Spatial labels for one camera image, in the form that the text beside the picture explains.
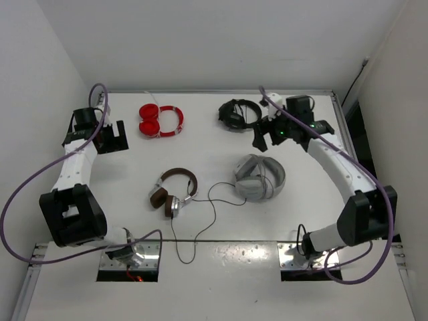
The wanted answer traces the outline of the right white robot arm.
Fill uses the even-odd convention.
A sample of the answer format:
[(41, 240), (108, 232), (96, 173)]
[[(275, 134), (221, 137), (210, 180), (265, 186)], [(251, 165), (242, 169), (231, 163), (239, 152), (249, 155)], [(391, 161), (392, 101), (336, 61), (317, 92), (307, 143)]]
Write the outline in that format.
[(395, 219), (397, 192), (391, 186), (377, 187), (340, 146), (333, 127), (325, 120), (315, 120), (312, 97), (283, 99), (268, 93), (260, 103), (268, 114), (253, 125), (253, 146), (266, 151), (266, 134), (272, 145), (292, 139), (324, 169), (344, 201), (336, 223), (303, 235), (299, 247), (302, 256), (312, 259), (325, 251), (359, 245), (393, 231), (389, 224)]

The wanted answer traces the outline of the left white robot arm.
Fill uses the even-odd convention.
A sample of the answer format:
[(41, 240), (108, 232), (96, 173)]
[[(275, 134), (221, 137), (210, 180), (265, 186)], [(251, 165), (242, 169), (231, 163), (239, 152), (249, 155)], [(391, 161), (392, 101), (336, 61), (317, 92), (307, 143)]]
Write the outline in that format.
[(60, 176), (51, 191), (39, 198), (53, 241), (58, 247), (104, 247), (112, 261), (137, 268), (140, 252), (131, 232), (125, 227), (108, 226), (90, 190), (96, 157), (128, 149), (123, 121), (113, 125), (101, 106), (74, 110), (62, 146), (67, 159)]

